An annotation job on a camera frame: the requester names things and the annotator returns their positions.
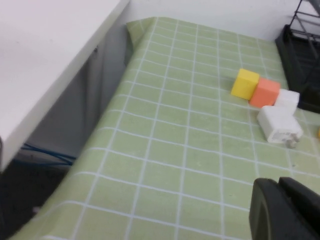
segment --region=white power adapter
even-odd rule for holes
[[[298,92],[280,89],[274,106],[286,108],[288,112],[293,115],[297,109],[299,97],[300,94]]]
[[[297,120],[284,107],[263,106],[257,120],[269,143],[298,142],[304,134]]]

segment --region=black object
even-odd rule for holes
[[[299,17],[306,15],[319,19],[320,1],[309,0],[318,15],[299,11],[302,1],[300,0],[291,23],[284,26],[275,43],[288,87],[300,93],[298,107],[320,113],[320,35],[307,32]],[[292,29],[294,20],[298,21],[302,30]]]
[[[18,231],[41,207],[66,171],[12,161],[0,176],[0,240]]]
[[[320,196],[290,177],[254,181],[252,240],[320,240]]]

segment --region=table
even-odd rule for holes
[[[0,0],[3,171],[129,0]]]

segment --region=grid pattern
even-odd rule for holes
[[[128,23],[134,54],[83,153],[15,239],[247,240],[253,181],[320,193],[320,115],[296,149],[265,141],[231,96],[239,68],[286,80],[276,46],[170,18]]]

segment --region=wooden block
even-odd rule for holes
[[[279,82],[260,77],[250,100],[250,104],[258,108],[274,105],[277,100],[280,87],[281,85]]]
[[[233,84],[231,95],[250,100],[258,82],[258,73],[241,68]]]

